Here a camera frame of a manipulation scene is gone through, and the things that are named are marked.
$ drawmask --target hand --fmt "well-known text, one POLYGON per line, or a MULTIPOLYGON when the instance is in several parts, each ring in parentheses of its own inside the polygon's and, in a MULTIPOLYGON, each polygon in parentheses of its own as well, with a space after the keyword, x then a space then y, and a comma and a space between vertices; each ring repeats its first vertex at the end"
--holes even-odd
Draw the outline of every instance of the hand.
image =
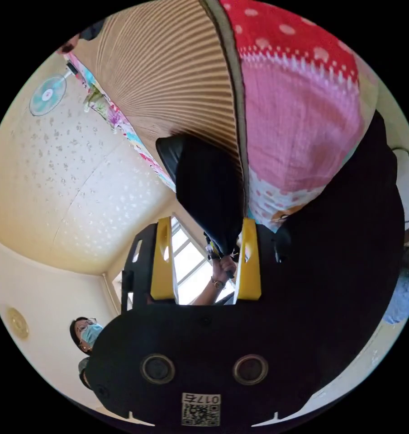
POLYGON ((212 259, 212 278, 226 284, 229 280, 227 272, 236 272, 236 264, 230 256, 222 259, 212 259))

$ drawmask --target round ceiling fixture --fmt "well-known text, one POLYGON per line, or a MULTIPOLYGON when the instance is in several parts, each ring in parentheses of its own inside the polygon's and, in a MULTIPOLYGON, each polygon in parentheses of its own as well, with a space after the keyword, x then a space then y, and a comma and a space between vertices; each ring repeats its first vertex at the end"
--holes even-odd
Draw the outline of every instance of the round ceiling fixture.
POLYGON ((28 338, 28 324, 23 315, 14 307, 10 307, 7 311, 7 316, 13 333, 20 339, 28 338))

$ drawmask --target light blue clothing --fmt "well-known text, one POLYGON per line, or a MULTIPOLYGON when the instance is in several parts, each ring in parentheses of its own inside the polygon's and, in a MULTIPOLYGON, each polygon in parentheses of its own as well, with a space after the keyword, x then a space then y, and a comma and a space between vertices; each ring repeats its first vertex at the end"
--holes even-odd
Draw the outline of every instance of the light blue clothing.
POLYGON ((402 269, 399 274, 395 291, 383 320, 388 324, 397 324, 409 317, 409 247, 404 248, 402 269))

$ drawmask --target polka dot pattern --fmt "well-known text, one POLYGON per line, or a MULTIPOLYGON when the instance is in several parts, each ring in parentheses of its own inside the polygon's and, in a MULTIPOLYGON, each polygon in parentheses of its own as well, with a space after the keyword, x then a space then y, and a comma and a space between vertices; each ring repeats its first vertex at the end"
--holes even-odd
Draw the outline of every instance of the polka dot pattern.
POLYGON ((358 91, 352 50, 312 21, 253 0, 220 0, 241 60, 253 68, 280 65, 342 92, 358 91))
POLYGON ((259 13, 255 9, 245 9, 245 15, 247 17, 256 17, 259 13))
POLYGON ((279 29, 286 35, 295 35, 296 33, 295 29, 291 26, 288 26, 287 24, 280 24, 279 29))

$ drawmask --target face mask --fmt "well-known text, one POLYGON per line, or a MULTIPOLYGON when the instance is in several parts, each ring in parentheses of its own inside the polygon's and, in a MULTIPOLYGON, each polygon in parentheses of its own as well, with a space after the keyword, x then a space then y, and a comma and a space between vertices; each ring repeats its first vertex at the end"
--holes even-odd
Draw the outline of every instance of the face mask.
POLYGON ((81 339, 84 340, 90 347, 93 347, 97 337, 104 328, 100 324, 89 324, 81 333, 81 339))

